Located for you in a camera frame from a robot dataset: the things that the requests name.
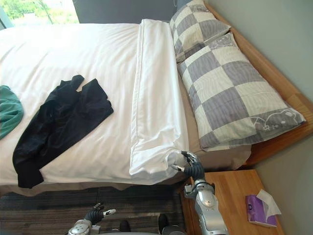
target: greenery outside window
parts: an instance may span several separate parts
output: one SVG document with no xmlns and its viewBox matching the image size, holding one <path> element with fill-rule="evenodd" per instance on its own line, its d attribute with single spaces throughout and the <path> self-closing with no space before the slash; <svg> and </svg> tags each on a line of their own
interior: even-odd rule
<svg viewBox="0 0 313 235">
<path fill-rule="evenodd" d="M 0 0 L 0 6 L 14 26 L 78 23 L 72 0 Z"/>
</svg>

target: jacket cuff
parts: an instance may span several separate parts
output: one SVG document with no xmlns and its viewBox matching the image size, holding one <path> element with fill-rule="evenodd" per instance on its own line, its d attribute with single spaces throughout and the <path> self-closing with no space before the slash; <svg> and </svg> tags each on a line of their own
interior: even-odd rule
<svg viewBox="0 0 313 235">
<path fill-rule="evenodd" d="M 18 174 L 19 187 L 32 188 L 44 181 L 36 164 L 32 161 L 20 163 L 15 166 Z"/>
</svg>

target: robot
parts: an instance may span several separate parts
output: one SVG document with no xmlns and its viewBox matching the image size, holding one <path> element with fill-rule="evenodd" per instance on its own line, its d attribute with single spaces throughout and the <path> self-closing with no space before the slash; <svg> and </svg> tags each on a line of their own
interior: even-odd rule
<svg viewBox="0 0 313 235">
<path fill-rule="evenodd" d="M 229 235 L 222 215 L 219 212 L 218 200 L 214 184 L 209 184 L 204 177 L 204 169 L 198 157 L 187 151 L 181 151 L 190 167 L 182 167 L 173 164 L 172 168 L 185 173 L 193 178 L 192 185 L 186 185 L 184 195 L 195 200 L 195 209 L 199 217 L 202 235 Z M 96 204 L 85 216 L 78 220 L 69 230 L 68 235 L 95 235 L 100 234 L 100 226 L 96 225 L 103 218 L 116 213 L 115 209 L 102 212 L 103 205 Z M 152 233 L 105 233 L 102 235 L 156 235 Z"/>
</svg>

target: checkered pillowcase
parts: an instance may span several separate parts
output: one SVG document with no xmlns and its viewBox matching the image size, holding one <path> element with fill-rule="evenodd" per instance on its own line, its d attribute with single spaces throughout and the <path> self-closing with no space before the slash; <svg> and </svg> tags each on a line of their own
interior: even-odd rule
<svg viewBox="0 0 313 235">
<path fill-rule="evenodd" d="M 230 26 L 217 20 L 202 0 L 193 0 L 171 18 L 177 63 L 226 34 Z"/>
<path fill-rule="evenodd" d="M 305 121 L 257 72 L 228 33 L 178 65 L 207 151 L 274 138 Z"/>
</svg>

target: striped carpet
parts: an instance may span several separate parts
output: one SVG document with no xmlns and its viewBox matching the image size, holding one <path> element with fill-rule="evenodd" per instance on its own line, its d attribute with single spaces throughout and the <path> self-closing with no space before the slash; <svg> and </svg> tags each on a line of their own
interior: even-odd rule
<svg viewBox="0 0 313 235">
<path fill-rule="evenodd" d="M 98 224 L 102 232 L 118 228 L 119 222 L 127 219 L 132 232 L 158 233 L 160 213 L 168 216 L 170 224 L 184 227 L 179 194 L 173 186 L 155 185 L 124 191 L 90 188 L 45 192 L 34 197 L 9 193 L 0 199 L 0 235 L 64 235 L 96 202 L 104 202 L 104 210 L 117 210 Z"/>
</svg>

